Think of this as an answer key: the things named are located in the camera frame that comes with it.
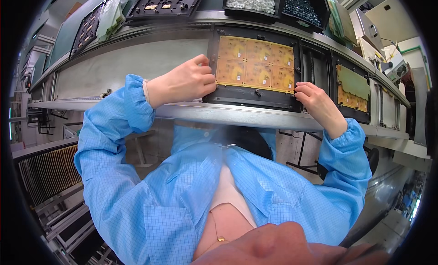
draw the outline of white machine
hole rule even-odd
[[[399,51],[394,53],[390,62],[382,63],[381,67],[383,74],[394,83],[408,72],[408,66]]]

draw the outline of finger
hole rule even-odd
[[[202,93],[203,96],[208,95],[216,90],[216,83],[214,84],[206,84],[204,85],[204,92]]]
[[[307,96],[312,96],[315,93],[315,90],[308,87],[307,85],[299,85],[295,87],[295,92],[303,92]]]
[[[295,92],[294,94],[295,98],[297,98],[297,100],[306,105],[309,102],[310,97],[307,96],[306,94],[302,93],[302,92]]]
[[[211,67],[210,66],[201,66],[199,68],[199,71],[201,74],[211,74]]]
[[[216,77],[213,74],[205,74],[205,75],[201,75],[201,82],[204,85],[207,84],[214,84],[216,82]]]
[[[297,82],[297,86],[299,85],[307,85],[308,87],[312,88],[312,89],[319,89],[318,86],[316,86],[315,84],[311,83],[311,82]]]
[[[198,55],[192,59],[196,65],[202,64],[202,66],[207,66],[209,64],[209,59],[204,55]]]

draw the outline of blue anti-static smock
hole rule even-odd
[[[172,155],[140,180],[125,161],[123,138],[154,121],[142,83],[140,76],[126,76],[125,87],[85,112],[74,157],[96,229],[122,262],[190,263],[222,162],[257,226],[295,221],[308,242],[338,245],[344,239],[371,178],[365,134],[355,120],[347,119],[347,131],[334,140],[324,131],[319,162],[329,173],[323,185],[242,148],[217,148],[205,131],[182,126],[175,126]]]

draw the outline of green pipe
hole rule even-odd
[[[428,81],[428,90],[430,90],[432,85],[431,85],[430,80],[429,80],[429,69],[428,69],[428,65],[426,62],[426,56],[423,54],[423,50],[421,49],[421,46],[415,46],[412,48],[408,48],[406,50],[402,50],[402,51],[400,51],[400,54],[405,54],[405,53],[408,53],[408,52],[411,52],[411,51],[417,50],[417,49],[420,51],[421,57],[423,58],[424,67],[426,68],[426,80]]]

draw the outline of sleeve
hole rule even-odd
[[[147,131],[155,111],[146,102],[143,79],[127,75],[125,86],[85,111],[74,164],[97,231],[127,264],[147,262],[144,205],[149,188],[125,161],[124,137]]]
[[[318,162],[328,173],[322,185],[316,188],[326,196],[349,221],[351,228],[365,203],[370,165],[364,148],[365,133],[354,119],[346,119],[347,131],[331,139],[324,130]]]

